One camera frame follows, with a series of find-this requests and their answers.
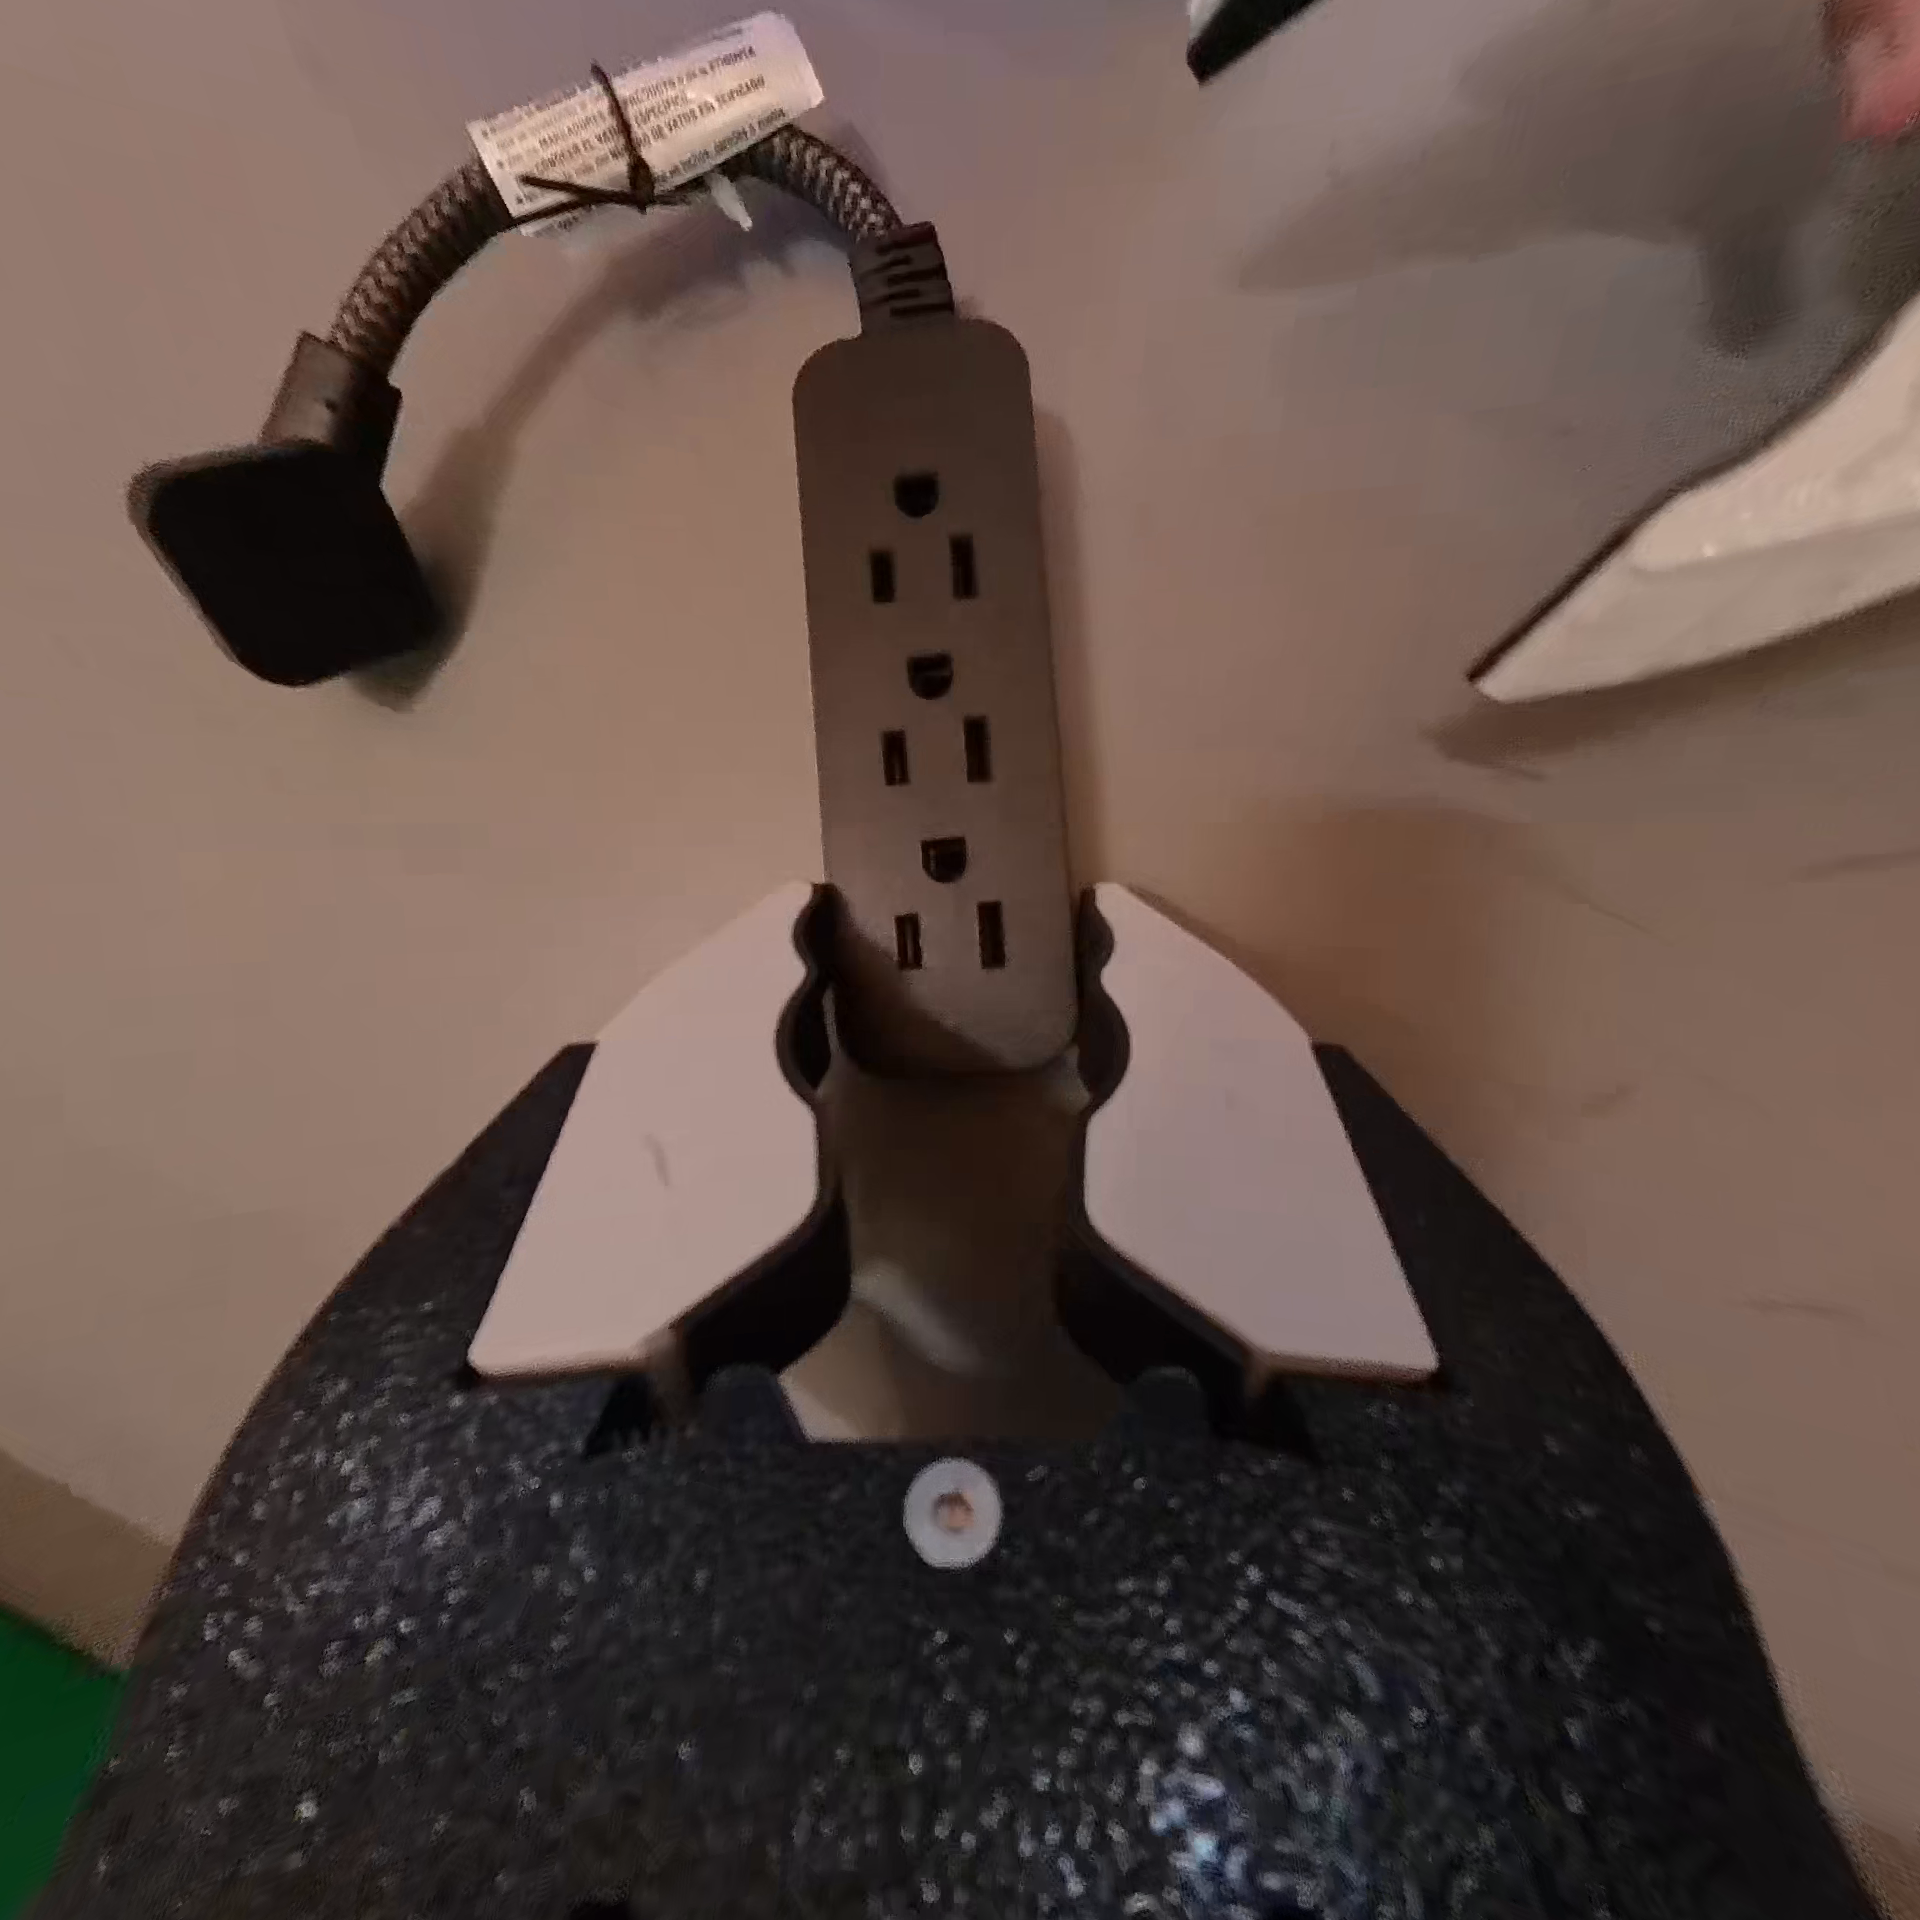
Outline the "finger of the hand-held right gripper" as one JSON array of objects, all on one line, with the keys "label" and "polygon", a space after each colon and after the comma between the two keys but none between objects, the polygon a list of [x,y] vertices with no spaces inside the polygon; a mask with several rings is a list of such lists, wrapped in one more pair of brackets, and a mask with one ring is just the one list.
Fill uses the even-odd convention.
[{"label": "finger of the hand-held right gripper", "polygon": [[1310,13],[1310,0],[1185,3],[1185,67],[1211,82],[1263,42]]},{"label": "finger of the hand-held right gripper", "polygon": [[1504,707],[1750,657],[1917,585],[1917,312],[1555,585],[1470,672]]}]

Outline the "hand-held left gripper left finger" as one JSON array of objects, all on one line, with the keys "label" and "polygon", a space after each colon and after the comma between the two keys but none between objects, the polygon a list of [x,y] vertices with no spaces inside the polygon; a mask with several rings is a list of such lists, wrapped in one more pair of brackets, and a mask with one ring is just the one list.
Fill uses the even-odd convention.
[{"label": "hand-held left gripper left finger", "polygon": [[486,1382],[779,1374],[850,1296],[819,1091],[834,899],[789,882],[600,1030],[467,1347]]}]

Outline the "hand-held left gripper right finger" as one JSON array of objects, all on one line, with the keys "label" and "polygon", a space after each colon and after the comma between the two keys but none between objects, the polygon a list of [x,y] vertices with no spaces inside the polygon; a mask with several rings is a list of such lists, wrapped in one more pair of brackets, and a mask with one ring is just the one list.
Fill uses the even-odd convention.
[{"label": "hand-held left gripper right finger", "polygon": [[1125,1384],[1185,1370],[1213,1410],[1263,1410],[1296,1376],[1432,1382],[1432,1336],[1301,1023],[1110,881],[1086,891],[1075,941],[1069,1338]]}]

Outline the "person's right hand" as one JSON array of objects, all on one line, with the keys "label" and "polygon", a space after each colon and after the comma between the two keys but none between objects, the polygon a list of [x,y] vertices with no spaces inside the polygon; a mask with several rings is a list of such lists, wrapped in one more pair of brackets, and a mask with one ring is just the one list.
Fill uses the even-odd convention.
[{"label": "person's right hand", "polygon": [[1917,3],[1829,3],[1829,58],[1842,130],[1897,143],[1917,130]]}]

